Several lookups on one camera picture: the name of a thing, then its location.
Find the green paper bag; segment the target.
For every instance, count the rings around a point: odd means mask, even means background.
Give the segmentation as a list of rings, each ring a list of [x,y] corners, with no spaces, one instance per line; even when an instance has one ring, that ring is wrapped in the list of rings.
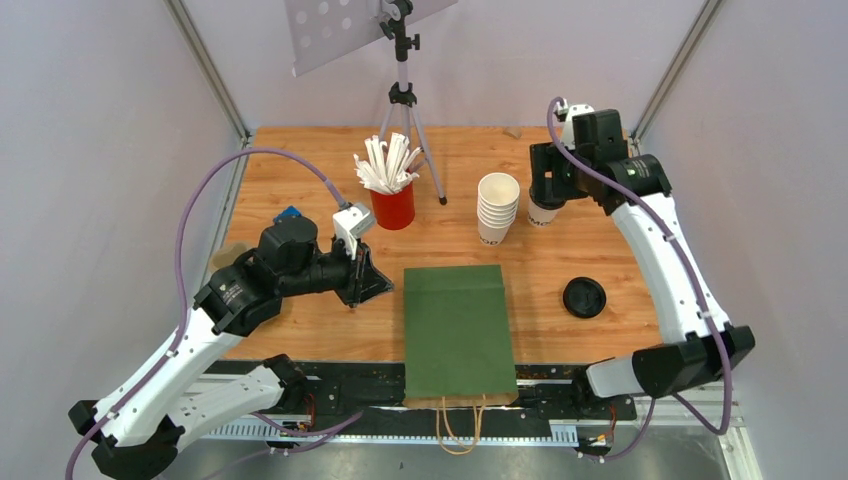
[[[439,447],[467,455],[482,438],[485,410],[518,397],[501,267],[405,269],[403,320],[403,404],[433,410]]]

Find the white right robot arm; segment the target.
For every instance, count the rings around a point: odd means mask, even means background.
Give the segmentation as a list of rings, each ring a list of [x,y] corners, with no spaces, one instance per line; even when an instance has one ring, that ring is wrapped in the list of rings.
[[[662,342],[588,366],[571,403],[596,417],[620,395],[662,398],[721,380],[754,349],[748,326],[733,326],[711,294],[678,222],[672,188],[653,155],[632,156],[614,109],[567,106],[548,115],[562,133],[530,147],[528,215],[551,223],[564,205],[590,198],[630,246],[657,313]]]

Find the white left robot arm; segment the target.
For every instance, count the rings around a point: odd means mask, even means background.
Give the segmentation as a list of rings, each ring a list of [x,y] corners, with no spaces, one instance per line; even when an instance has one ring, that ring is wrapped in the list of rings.
[[[288,297],[332,291],[354,308],[393,289],[363,240],[374,216],[356,204],[335,213],[333,225],[331,248],[322,251],[309,218],[275,221],[254,248],[211,275],[172,335],[131,378],[110,395],[70,409],[76,431],[93,443],[92,459],[103,475],[152,479],[212,430],[247,414],[274,407],[293,413],[304,405],[305,375],[284,354],[204,393],[186,391],[278,316]]]

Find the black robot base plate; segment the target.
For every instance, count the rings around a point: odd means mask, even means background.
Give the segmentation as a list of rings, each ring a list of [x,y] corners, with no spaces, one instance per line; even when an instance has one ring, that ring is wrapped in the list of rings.
[[[432,440],[437,433],[470,441],[476,431],[470,408],[451,408],[448,427],[436,427],[432,409],[404,407],[405,367],[401,363],[303,362],[307,376],[300,404],[287,401],[267,410],[269,417],[294,424],[298,416],[326,429],[356,413],[361,419],[344,434],[380,440]],[[577,368],[562,364],[519,364],[518,397],[505,407],[489,407],[480,434],[484,440],[541,440],[551,428],[585,424],[607,430],[636,419],[634,402],[618,397],[603,403],[579,406],[572,382]]]

